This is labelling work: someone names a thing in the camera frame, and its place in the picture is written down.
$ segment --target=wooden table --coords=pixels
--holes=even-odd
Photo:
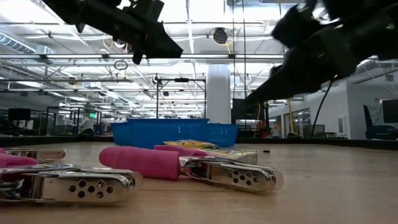
[[[65,163],[101,166],[98,154],[110,145],[41,147],[66,150]],[[259,195],[188,178],[146,179],[138,196],[118,205],[0,204],[0,223],[398,223],[398,152],[316,145],[236,148],[258,150],[260,165],[283,173],[283,188]]]

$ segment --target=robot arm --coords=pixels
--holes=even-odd
[[[130,0],[131,5],[117,8],[121,0],[43,0],[67,24],[83,32],[90,25],[128,43],[133,62],[147,58],[180,58],[183,50],[157,22],[164,3],[159,0]]]
[[[313,93],[322,83],[350,76],[368,57],[398,57],[398,2],[324,0],[324,5],[338,22],[321,25],[312,17],[309,4],[303,9],[292,7],[278,22],[272,35],[289,50],[268,81],[246,98],[248,103]],[[275,86],[283,92],[267,93]]]

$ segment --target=yellow package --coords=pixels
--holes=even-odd
[[[195,147],[200,149],[219,149],[220,147],[210,143],[210,142],[202,142],[196,140],[178,140],[178,141],[166,141],[163,142],[169,146],[183,146],[183,147]]]

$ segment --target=metal clamp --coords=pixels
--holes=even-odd
[[[279,190],[283,175],[271,167],[255,166],[216,157],[180,157],[181,173],[194,179],[263,192]]]
[[[65,158],[64,150],[47,149],[7,149],[6,153],[13,156],[23,156],[36,159],[40,163],[53,162]]]
[[[118,203],[142,180],[138,172],[76,165],[0,169],[0,202]]]

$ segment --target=computer monitor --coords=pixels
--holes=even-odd
[[[9,121],[28,121],[30,120],[30,109],[26,108],[9,108]]]
[[[398,100],[384,100],[382,107],[384,122],[398,123]]]
[[[232,122],[237,119],[265,120],[264,105],[249,106],[244,99],[232,99]]]

